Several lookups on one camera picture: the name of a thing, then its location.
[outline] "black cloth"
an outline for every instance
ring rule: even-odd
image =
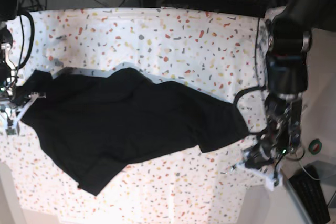
[[[131,68],[108,78],[54,80],[35,71],[25,85],[47,98],[38,99],[22,121],[55,164],[94,195],[128,164],[196,145],[210,152],[248,135],[232,104],[177,82],[154,84]]]

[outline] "table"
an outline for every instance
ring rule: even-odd
[[[19,72],[19,84],[34,69],[57,76],[64,67],[73,67],[80,74],[108,76],[134,67],[156,83],[174,80],[229,102],[239,90],[257,84],[256,18],[169,8],[78,9],[32,15],[36,28],[33,53]],[[25,17],[23,21],[25,55],[30,27]],[[19,19],[9,22],[8,28],[14,37],[11,59],[18,62],[22,46]],[[261,21],[258,62],[267,47],[266,37]],[[239,107],[252,131],[265,126],[258,92],[243,97]],[[235,223],[246,190],[263,184],[253,174],[229,170],[240,160],[241,149],[252,142],[247,137],[207,154],[195,147],[130,164],[97,197],[78,190],[76,182],[40,149],[34,130],[23,124],[20,136],[0,136],[0,161],[12,170],[23,208],[55,214],[63,221]]]

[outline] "electronic equipment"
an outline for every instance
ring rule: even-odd
[[[25,93],[16,86],[18,70],[29,60],[33,46],[34,22],[29,13],[17,11],[17,0],[0,1],[0,112],[5,113],[0,119],[7,134],[17,134],[17,122],[29,106],[44,95]],[[266,83],[240,91],[234,100],[237,105],[239,99],[249,92],[269,91],[265,99],[267,127],[261,132],[251,133],[256,135],[257,143],[243,151],[244,159],[236,166],[259,174],[262,167],[275,164],[274,173],[267,177],[271,189],[282,183],[279,174],[281,160],[288,154],[295,154],[301,145],[302,95],[308,87],[306,56],[312,44],[311,28],[326,15],[330,1],[289,0],[283,12],[267,18]],[[28,17],[32,31],[27,56],[21,62],[21,55],[19,64],[14,65],[9,58],[13,39],[5,22],[17,14]]]

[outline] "green tape roll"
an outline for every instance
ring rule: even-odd
[[[308,147],[309,152],[313,155],[318,154],[321,151],[321,149],[322,149],[322,143],[319,139],[311,141]]]

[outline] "terrazzo patterned tablecloth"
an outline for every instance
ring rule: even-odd
[[[19,84],[34,69],[57,75],[64,67],[74,67],[82,74],[108,76],[134,67],[156,83],[174,80],[229,102],[239,90],[256,85],[255,18],[128,8],[32,15],[33,53],[19,72]],[[30,27],[25,17],[23,22],[25,54]],[[19,19],[9,22],[8,28],[14,37],[11,58],[17,62],[22,46]],[[239,106],[249,128],[261,130],[264,114],[259,94],[243,97]],[[107,130],[113,131],[113,125]],[[12,170],[23,208],[55,214],[63,221],[235,223],[246,190],[263,184],[253,174],[229,171],[240,160],[240,150],[252,141],[246,138],[207,154],[195,147],[130,164],[97,197],[78,190],[76,182],[40,149],[34,130],[23,124],[20,136],[0,137],[0,160]]]

